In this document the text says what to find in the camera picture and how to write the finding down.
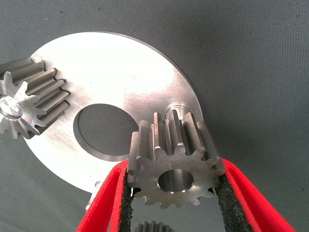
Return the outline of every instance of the circular hole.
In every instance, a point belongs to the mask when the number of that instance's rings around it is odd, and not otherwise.
[[[158,186],[165,192],[185,192],[193,185],[193,176],[186,170],[173,169],[160,175]]]
[[[19,118],[23,115],[19,102],[10,96],[0,96],[0,113],[12,118]]]
[[[84,108],[74,121],[74,134],[81,147],[108,161],[128,158],[132,132],[138,130],[138,125],[127,112],[107,104]]]

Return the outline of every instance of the machined surface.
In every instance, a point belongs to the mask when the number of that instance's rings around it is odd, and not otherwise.
[[[144,224],[139,223],[135,228],[135,232],[174,232],[169,225],[164,225],[163,222],[156,223],[152,221],[144,221]]]
[[[160,202],[161,208],[212,197],[209,189],[220,185],[225,170],[205,123],[192,113],[179,120],[176,110],[165,120],[155,113],[153,121],[141,121],[132,134],[127,182],[139,190],[134,197],[146,197],[147,205]]]
[[[15,139],[40,135],[63,115],[69,95],[55,80],[56,70],[44,69],[44,62],[23,58],[0,65],[0,133]]]
[[[92,192],[94,184],[104,180],[118,162],[77,141],[74,122],[85,107],[110,104],[139,123],[152,121],[154,112],[165,115],[172,106],[185,105],[202,120],[197,97],[182,72],[160,52],[135,39],[103,32],[72,34],[47,43],[31,58],[44,59],[47,69],[57,67],[56,79],[67,80],[64,89],[70,92],[70,107],[27,144],[52,172],[83,190]]]

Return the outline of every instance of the steel gear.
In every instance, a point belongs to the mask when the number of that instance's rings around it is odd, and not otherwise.
[[[0,133],[13,138],[40,135],[68,107],[69,95],[60,88],[55,69],[44,70],[43,61],[28,58],[0,65]]]
[[[147,205],[160,202],[168,208],[173,203],[180,208],[212,197],[225,170],[205,123],[196,123],[192,113],[179,120],[172,110],[168,119],[155,113],[154,124],[140,122],[132,134],[127,172],[134,197],[146,197]]]
[[[156,224],[155,221],[151,223],[144,221],[144,224],[139,224],[135,228],[135,232],[174,232],[169,225],[163,225],[162,222]]]

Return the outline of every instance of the gray cloth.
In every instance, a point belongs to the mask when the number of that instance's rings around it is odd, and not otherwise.
[[[152,45],[187,75],[221,156],[292,226],[309,231],[308,11],[300,0],[2,0],[0,63],[82,31]],[[0,141],[0,231],[73,231],[90,194],[55,176],[22,139]],[[224,230],[216,198],[182,210],[143,200],[133,208],[132,227],[161,220],[176,232]]]

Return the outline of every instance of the silver disc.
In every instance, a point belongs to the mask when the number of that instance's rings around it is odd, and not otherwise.
[[[26,140],[38,159],[72,185],[92,192],[98,180],[128,157],[103,154],[82,141],[75,118],[85,107],[109,104],[126,111],[137,123],[153,122],[154,112],[167,115],[202,112],[184,74],[153,47],[128,36],[85,32],[55,39],[32,56],[46,69],[57,68],[70,92],[65,114],[42,135]]]

